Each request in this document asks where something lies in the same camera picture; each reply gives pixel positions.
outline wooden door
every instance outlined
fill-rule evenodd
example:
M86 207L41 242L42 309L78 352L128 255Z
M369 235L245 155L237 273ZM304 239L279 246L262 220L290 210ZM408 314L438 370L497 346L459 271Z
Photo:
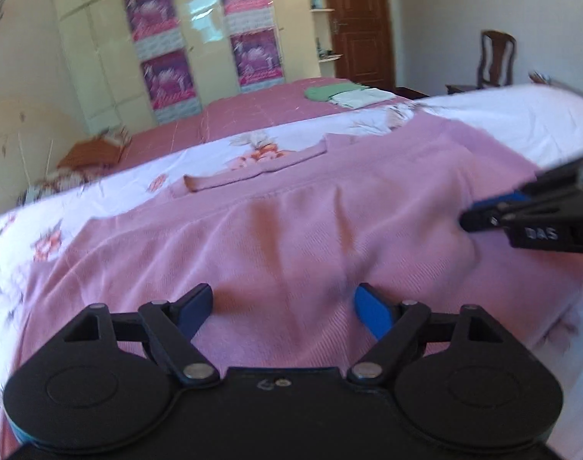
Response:
M334 9L336 76L394 90L394 53L388 0L327 0Z

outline white shelf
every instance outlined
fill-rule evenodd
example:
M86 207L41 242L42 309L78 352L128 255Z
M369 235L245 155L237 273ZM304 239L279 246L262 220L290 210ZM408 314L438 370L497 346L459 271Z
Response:
M333 61L337 61L338 59L340 59L343 55L330 55L330 57L327 57L325 59L319 59L319 63L320 64L325 64L326 62L333 62Z

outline white floral bedsheet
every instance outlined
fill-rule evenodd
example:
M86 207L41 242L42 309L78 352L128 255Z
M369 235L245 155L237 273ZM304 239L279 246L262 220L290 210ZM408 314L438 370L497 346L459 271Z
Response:
M53 261L89 219L131 210L185 174L209 176L283 157L315 145L325 133L389 133L392 114L387 107L373 108L217 140L0 216L0 414L30 267Z

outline white wall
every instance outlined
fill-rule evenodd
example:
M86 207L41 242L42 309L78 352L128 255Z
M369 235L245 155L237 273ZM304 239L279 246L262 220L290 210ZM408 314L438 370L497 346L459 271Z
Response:
M7 0L0 21L0 97L48 104L85 124L52 0Z
M515 83L539 70L583 92L583 0L392 0L392 15L399 86L476 84L479 34L496 29L517 38Z

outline screw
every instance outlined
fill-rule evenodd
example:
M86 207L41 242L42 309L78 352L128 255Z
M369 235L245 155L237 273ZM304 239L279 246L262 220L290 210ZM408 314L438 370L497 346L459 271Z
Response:
M193 380L205 380L215 373L215 369L206 363L193 363L183 369L183 375Z
M351 369L353 374L360 379L372 379L377 378L383 373L383 369L380 365L376 363L370 363L365 361L363 363L358 363L354 368Z

